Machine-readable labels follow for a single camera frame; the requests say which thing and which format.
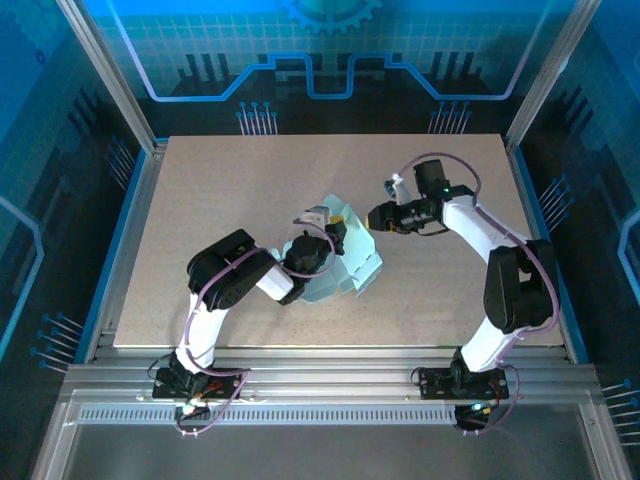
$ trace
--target metal grate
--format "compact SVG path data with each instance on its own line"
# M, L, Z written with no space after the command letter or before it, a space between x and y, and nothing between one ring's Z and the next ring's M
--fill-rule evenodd
M81 423L166 424L180 409L173 405L87 405ZM184 422L198 425L211 421L207 412ZM449 405L233 405L220 424L227 425L452 425L454 407Z

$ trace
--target wooden board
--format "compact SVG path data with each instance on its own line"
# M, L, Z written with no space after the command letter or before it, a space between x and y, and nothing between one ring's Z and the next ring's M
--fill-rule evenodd
M478 170L480 201L528 234L498 135L172 137L117 329L117 346L174 346L188 308L186 265L237 228L282 248L291 222L333 193L361 217L388 197L383 182L415 156L444 151ZM443 160L453 184L474 187ZM356 298L281 307L254 289L227 316L218 345L440 345L465 343L484 317L486 265L454 233L374 233L385 264ZM558 331L529 343L558 345Z

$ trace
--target light blue cloth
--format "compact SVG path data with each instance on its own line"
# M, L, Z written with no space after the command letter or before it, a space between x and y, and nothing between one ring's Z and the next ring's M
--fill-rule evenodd
M338 292L342 293L356 290L356 296L360 295L367 286L376 278L382 270L382 259L376 251L375 241L362 224L353 209L335 195L329 195L322 205L329 207L331 215L342 215L347 227L347 235L344 239L344 255L337 256L333 268L326 275L314 278L300 296L308 303L315 303L330 297ZM284 258L291 243L288 242L280 256L277 249L272 249L275 258Z

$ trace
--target glass panel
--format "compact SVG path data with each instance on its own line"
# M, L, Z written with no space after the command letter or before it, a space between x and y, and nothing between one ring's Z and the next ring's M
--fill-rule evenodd
M638 31L637 2L604 0L521 145L590 359L605 386L630 378L634 390L640 385ZM637 415L624 418L634 424Z
M0 62L0 465L29 478L139 147L54 1L2 2Z
M86 1L160 137L504 132L573 3Z

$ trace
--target gear logo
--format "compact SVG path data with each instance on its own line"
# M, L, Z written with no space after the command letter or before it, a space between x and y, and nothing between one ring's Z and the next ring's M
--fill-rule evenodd
M380 7L380 0L284 0L289 18L298 20L300 27L308 27L316 35L360 28L360 22L371 20L373 9Z
M12 14L22 33L37 47L44 47L59 27L55 0L0 0L0 15Z

